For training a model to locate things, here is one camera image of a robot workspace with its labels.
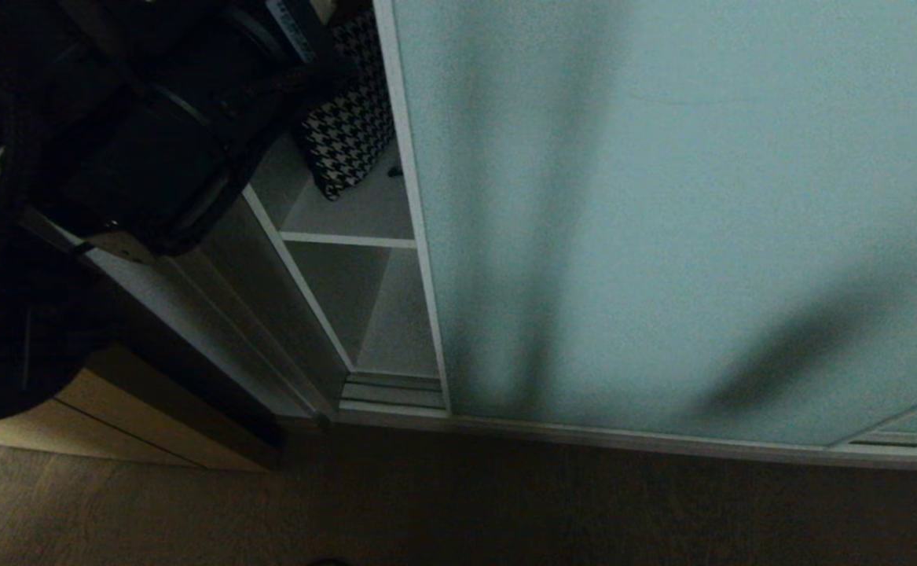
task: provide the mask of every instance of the wooden floor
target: wooden floor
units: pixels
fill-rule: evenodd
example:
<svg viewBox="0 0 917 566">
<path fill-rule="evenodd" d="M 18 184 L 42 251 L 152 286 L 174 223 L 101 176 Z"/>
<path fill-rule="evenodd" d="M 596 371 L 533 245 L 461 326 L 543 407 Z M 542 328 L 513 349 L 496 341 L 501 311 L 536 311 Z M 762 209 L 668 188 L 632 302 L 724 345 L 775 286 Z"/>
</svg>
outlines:
<svg viewBox="0 0 917 566">
<path fill-rule="evenodd" d="M 917 472 L 337 427 L 281 472 L 0 448 L 0 564 L 917 564 Z"/>
</svg>

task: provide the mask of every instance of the black and white cushion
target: black and white cushion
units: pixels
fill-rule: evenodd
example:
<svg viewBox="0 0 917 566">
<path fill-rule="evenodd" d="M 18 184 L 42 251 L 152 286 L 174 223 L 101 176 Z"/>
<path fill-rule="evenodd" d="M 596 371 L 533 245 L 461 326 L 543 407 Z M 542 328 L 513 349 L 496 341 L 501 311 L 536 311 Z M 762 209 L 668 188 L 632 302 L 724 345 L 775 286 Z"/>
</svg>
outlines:
<svg viewBox="0 0 917 566">
<path fill-rule="evenodd" d="M 315 184 L 329 200 L 361 182 L 394 138 L 392 106 L 373 11 L 330 28 L 358 77 L 301 119 L 293 135 Z"/>
</svg>

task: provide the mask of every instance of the houndstooth pillow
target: houndstooth pillow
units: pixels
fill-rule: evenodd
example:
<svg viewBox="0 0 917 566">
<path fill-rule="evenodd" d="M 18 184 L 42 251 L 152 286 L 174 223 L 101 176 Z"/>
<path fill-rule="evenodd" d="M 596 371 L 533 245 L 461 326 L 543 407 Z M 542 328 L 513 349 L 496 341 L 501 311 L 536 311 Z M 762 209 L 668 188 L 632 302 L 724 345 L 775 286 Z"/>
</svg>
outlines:
<svg viewBox="0 0 917 566">
<path fill-rule="evenodd" d="M 392 106 L 373 11 L 330 28 L 336 50 L 358 77 L 293 128 L 315 184 L 329 200 L 361 182 L 394 138 Z"/>
</svg>

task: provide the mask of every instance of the white shelving unit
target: white shelving unit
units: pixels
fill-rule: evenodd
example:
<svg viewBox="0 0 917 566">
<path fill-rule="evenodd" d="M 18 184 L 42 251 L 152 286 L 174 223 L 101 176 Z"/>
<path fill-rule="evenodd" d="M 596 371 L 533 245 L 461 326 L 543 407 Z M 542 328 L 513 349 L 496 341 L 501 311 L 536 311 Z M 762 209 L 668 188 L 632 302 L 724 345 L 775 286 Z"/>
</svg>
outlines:
<svg viewBox="0 0 917 566">
<path fill-rule="evenodd" d="M 368 177 L 326 200 L 281 139 L 244 197 L 350 371 L 342 407 L 447 414 L 409 191 L 396 142 Z"/>
</svg>

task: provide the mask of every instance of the cabinet door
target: cabinet door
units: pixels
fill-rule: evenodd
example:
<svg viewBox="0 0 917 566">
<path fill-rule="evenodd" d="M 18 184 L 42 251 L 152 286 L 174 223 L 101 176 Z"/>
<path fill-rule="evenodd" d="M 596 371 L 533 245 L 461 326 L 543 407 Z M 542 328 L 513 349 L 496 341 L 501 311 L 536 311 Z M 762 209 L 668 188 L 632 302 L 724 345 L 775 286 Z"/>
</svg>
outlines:
<svg viewBox="0 0 917 566">
<path fill-rule="evenodd" d="M 917 3 L 393 3 L 456 414 L 917 406 Z"/>
</svg>

